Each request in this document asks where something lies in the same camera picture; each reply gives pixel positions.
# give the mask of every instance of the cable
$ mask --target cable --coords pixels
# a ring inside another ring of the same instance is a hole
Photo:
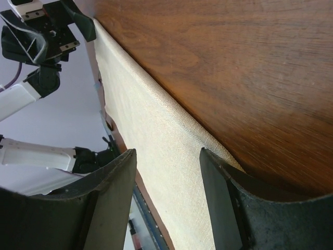
[[[0,93],[2,91],[6,90],[7,88],[11,87],[17,81],[17,79],[20,77],[21,71],[22,71],[22,63],[20,62],[19,67],[18,67],[17,72],[16,72],[16,75],[14,76],[14,78],[10,82],[8,82],[4,87],[2,87],[0,89]]]

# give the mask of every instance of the wooden surface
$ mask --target wooden surface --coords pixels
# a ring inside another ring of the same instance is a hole
[[[76,2],[247,173],[333,191],[333,1]]]

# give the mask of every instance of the white wall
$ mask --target white wall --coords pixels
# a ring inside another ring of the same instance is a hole
[[[9,9],[7,1],[0,1],[0,11],[6,9]],[[75,26],[71,28],[81,45],[70,54],[69,62],[62,62],[59,90],[0,122],[0,134],[6,138],[58,147],[88,147],[94,151],[107,147],[101,139],[106,134],[84,40]],[[0,55],[2,84],[13,78],[17,66],[17,62]],[[23,65],[20,80],[34,69]],[[0,165],[0,186],[25,194],[38,192],[52,182],[60,187],[76,179],[55,169]]]

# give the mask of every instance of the wood grain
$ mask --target wood grain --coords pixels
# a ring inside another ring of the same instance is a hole
[[[249,174],[333,191],[333,1],[76,2]]]

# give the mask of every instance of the beige fabric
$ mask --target beige fabric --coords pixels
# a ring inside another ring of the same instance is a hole
[[[127,148],[137,149],[137,168],[175,248],[214,249],[200,150],[209,148],[241,167],[97,21],[95,25],[106,111]]]

